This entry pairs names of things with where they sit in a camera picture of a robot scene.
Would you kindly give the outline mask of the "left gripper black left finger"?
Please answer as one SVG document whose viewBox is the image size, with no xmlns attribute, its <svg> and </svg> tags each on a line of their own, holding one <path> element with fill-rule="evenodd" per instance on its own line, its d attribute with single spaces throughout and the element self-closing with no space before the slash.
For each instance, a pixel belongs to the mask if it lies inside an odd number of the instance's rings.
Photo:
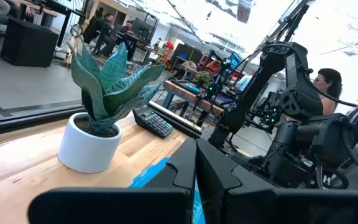
<svg viewBox="0 0 358 224">
<path fill-rule="evenodd" d="M 188 138 L 142 188 L 65 187 L 28 208 L 30 224 L 191 224 L 196 141 Z"/>
</svg>

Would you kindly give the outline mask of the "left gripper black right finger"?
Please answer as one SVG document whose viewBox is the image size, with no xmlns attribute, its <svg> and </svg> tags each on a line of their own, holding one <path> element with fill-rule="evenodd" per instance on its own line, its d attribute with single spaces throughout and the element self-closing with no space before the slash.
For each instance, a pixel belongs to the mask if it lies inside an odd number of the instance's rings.
<svg viewBox="0 0 358 224">
<path fill-rule="evenodd" d="M 358 190 L 281 189 L 197 139 L 206 224 L 358 224 Z"/>
</svg>

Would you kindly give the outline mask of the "green snake plant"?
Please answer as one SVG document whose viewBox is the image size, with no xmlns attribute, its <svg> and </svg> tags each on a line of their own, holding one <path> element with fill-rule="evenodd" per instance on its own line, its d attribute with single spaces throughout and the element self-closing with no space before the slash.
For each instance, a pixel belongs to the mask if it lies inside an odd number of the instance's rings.
<svg viewBox="0 0 358 224">
<path fill-rule="evenodd" d="M 126 45 L 121 43 L 116 52 L 100 67 L 86 50 L 72 52 L 71 76 L 81 88 L 81 100 L 88 113 L 88 129 L 94 136 L 109 138 L 117 132 L 114 124 L 129 112 L 146 105 L 158 92 L 160 83 L 152 85 L 165 65 L 144 65 L 126 75 Z"/>
</svg>

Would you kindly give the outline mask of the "blue lit monitor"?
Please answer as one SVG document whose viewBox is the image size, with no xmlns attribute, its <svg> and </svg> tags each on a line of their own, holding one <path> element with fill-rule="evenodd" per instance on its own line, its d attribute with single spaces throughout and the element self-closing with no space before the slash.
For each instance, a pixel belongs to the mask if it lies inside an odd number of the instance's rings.
<svg viewBox="0 0 358 224">
<path fill-rule="evenodd" d="M 242 62 L 242 57 L 236 52 L 233 52 L 229 56 L 229 60 L 230 60 L 230 69 L 233 70 Z"/>
</svg>

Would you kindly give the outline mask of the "black aluminium table frame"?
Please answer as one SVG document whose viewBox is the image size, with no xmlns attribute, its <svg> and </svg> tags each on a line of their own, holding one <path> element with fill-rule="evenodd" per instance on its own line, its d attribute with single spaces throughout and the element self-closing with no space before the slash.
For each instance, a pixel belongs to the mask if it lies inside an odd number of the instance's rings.
<svg viewBox="0 0 358 224">
<path fill-rule="evenodd" d="M 175 129 L 186 134 L 191 138 L 200 138 L 202 130 L 198 126 L 194 126 L 193 123 L 188 124 L 186 119 L 178 116 L 175 113 L 167 110 L 161 105 L 150 101 L 148 103 L 149 109 L 156 112 L 163 119 L 168 121 Z M 68 119 L 75 113 L 85 112 L 83 106 L 75 106 L 73 108 L 51 111 L 41 114 L 34 114 L 16 118 L 7 118 L 0 120 L 0 134 L 8 133 L 11 131 L 17 131 L 20 129 L 31 128 L 41 124 L 52 123 L 63 119 Z"/>
</svg>

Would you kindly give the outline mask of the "small potted plant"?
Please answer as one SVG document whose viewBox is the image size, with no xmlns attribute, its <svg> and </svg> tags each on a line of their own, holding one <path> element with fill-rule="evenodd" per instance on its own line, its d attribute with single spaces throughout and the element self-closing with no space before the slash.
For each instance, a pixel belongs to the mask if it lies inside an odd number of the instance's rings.
<svg viewBox="0 0 358 224">
<path fill-rule="evenodd" d="M 208 72 L 200 72 L 196 75 L 196 86 L 202 87 L 204 85 L 209 85 L 212 79 L 212 76 Z"/>
</svg>

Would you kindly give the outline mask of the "black cabinet box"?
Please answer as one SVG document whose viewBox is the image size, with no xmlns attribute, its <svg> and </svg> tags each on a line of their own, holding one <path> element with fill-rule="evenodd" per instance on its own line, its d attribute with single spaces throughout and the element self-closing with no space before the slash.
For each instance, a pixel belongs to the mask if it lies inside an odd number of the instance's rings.
<svg viewBox="0 0 358 224">
<path fill-rule="evenodd" d="M 10 18 L 0 57 L 15 66 L 49 67 L 58 37 L 43 26 Z"/>
</svg>

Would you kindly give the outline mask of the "dark computer monitor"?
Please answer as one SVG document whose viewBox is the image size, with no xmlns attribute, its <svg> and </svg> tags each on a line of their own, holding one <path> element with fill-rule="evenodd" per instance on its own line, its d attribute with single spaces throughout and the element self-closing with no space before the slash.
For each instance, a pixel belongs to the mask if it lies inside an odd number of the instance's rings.
<svg viewBox="0 0 358 224">
<path fill-rule="evenodd" d="M 136 17 L 133 21 L 132 31 L 138 39 L 143 40 L 145 42 L 150 42 L 154 27 Z"/>
</svg>

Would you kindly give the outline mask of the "white round plant pot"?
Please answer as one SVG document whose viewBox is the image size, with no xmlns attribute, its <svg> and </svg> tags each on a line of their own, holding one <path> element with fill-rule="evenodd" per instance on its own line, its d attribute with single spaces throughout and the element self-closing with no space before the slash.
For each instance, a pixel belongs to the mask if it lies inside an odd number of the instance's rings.
<svg viewBox="0 0 358 224">
<path fill-rule="evenodd" d="M 57 157 L 64 166 L 72 170 L 93 174 L 110 166 L 123 132 L 120 126 L 114 124 L 117 134 L 113 137 L 103 138 L 89 134 L 75 124 L 75 119 L 87 117 L 88 114 L 84 112 L 70 116 Z"/>
</svg>

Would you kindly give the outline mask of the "teal plastic box lid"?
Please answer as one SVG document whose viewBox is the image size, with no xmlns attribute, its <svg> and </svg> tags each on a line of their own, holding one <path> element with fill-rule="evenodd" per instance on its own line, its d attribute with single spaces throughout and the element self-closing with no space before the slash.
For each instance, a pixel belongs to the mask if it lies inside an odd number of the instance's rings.
<svg viewBox="0 0 358 224">
<path fill-rule="evenodd" d="M 129 188 L 142 188 L 143 186 L 145 186 L 164 168 L 167 161 L 168 158 L 165 157 L 158 163 L 149 165 L 139 175 L 133 178 L 133 183 L 131 183 Z M 192 224 L 206 224 L 197 180 L 195 181 Z"/>
</svg>

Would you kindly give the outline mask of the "black desk calculator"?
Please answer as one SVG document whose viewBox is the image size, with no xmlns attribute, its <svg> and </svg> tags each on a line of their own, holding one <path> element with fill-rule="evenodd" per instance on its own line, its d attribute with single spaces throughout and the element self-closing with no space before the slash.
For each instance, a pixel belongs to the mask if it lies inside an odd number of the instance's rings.
<svg viewBox="0 0 358 224">
<path fill-rule="evenodd" d="M 135 122 L 139 126 L 160 138 L 167 137 L 173 131 L 173 126 L 171 124 L 148 108 L 141 108 L 133 110 L 132 112 Z"/>
</svg>

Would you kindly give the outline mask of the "wooden bench table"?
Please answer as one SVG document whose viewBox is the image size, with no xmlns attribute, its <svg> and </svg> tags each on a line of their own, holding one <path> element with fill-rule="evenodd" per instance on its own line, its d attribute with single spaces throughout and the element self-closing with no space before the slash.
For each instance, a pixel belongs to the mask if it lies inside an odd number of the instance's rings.
<svg viewBox="0 0 358 224">
<path fill-rule="evenodd" d="M 163 87 L 164 90 L 167 91 L 167 95 L 162 103 L 162 106 L 168 109 L 174 96 L 185 100 L 188 105 L 192 104 L 195 108 L 201 110 L 200 117 L 196 122 L 196 125 L 199 127 L 201 127 L 202 123 L 209 114 L 217 116 L 224 112 L 224 108 L 219 105 L 211 103 L 206 99 L 200 100 L 194 93 L 188 91 L 180 85 L 177 85 L 176 83 L 172 83 L 169 80 L 164 81 Z"/>
</svg>

